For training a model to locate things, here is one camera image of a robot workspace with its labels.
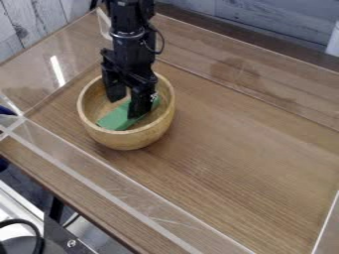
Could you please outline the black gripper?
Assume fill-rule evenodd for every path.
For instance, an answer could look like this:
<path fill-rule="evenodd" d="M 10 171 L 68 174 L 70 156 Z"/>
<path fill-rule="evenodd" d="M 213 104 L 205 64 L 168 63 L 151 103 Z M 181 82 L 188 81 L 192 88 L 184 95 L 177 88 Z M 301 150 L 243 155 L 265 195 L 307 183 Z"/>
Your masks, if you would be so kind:
<path fill-rule="evenodd" d="M 152 96 L 156 93 L 152 65 L 156 50 L 156 32 L 133 31 L 109 32 L 112 48 L 102 48 L 101 79 L 105 95 L 111 102 L 116 102 L 127 95 L 131 87 L 131 101 L 128 105 L 129 118 L 139 118 L 151 111 Z"/>

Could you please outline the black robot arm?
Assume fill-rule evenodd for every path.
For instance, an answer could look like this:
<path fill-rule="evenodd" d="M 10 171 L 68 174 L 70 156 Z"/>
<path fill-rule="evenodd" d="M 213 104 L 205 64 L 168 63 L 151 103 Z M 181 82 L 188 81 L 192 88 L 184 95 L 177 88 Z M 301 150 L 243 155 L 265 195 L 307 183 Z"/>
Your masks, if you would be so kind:
<path fill-rule="evenodd" d="M 131 96 L 127 117 L 139 118 L 151 111 L 156 96 L 157 76 L 152 70 L 156 55 L 156 36 L 161 33 L 151 24 L 155 0 L 107 0 L 112 48 L 102 48 L 101 80 L 111 102 Z"/>

